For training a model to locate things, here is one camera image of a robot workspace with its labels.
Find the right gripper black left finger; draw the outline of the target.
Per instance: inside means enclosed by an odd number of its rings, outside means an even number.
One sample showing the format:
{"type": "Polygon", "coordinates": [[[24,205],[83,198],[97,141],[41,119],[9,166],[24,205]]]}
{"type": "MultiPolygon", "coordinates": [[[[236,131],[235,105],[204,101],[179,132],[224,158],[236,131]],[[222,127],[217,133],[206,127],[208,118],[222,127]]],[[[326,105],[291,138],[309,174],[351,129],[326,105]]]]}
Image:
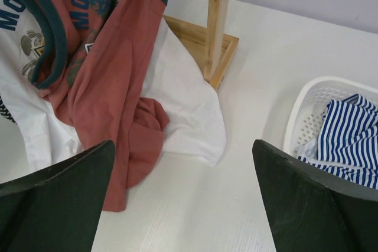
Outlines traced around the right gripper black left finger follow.
{"type": "Polygon", "coordinates": [[[106,140],[1,184],[1,251],[90,251],[115,160],[106,140]]]}

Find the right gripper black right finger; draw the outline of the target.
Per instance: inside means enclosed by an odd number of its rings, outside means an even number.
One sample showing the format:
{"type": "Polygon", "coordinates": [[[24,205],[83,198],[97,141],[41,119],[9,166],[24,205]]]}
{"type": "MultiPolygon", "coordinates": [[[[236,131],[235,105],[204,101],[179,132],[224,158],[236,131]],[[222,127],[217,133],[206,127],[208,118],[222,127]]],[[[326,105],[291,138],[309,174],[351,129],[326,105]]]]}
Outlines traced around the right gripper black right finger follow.
{"type": "Polygon", "coordinates": [[[377,251],[377,190],[264,140],[254,141],[252,155],[277,251],[377,251]]]}

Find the red tank top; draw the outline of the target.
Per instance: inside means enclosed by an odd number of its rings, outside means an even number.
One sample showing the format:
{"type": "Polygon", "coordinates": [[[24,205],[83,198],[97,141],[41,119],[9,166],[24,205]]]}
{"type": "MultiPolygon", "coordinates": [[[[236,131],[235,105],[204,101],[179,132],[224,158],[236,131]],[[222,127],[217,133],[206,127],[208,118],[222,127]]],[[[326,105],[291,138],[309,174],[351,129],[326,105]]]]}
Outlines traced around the red tank top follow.
{"type": "Polygon", "coordinates": [[[83,149],[115,143],[103,209],[123,211],[127,190],[153,170],[170,121],[141,96],[167,0],[22,2],[49,41],[30,83],[83,149]]]}

